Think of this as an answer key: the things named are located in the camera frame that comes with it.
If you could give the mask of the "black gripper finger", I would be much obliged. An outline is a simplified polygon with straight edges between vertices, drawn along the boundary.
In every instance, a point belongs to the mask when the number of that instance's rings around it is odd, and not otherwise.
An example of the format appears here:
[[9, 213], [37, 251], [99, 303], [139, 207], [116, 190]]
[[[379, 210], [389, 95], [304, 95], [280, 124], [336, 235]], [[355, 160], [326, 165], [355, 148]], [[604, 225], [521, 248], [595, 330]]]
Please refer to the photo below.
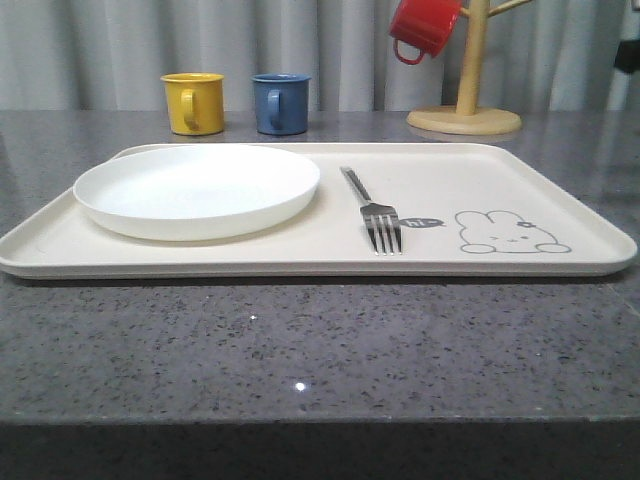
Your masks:
[[640, 39], [621, 40], [614, 67], [623, 73], [635, 73], [640, 68]]

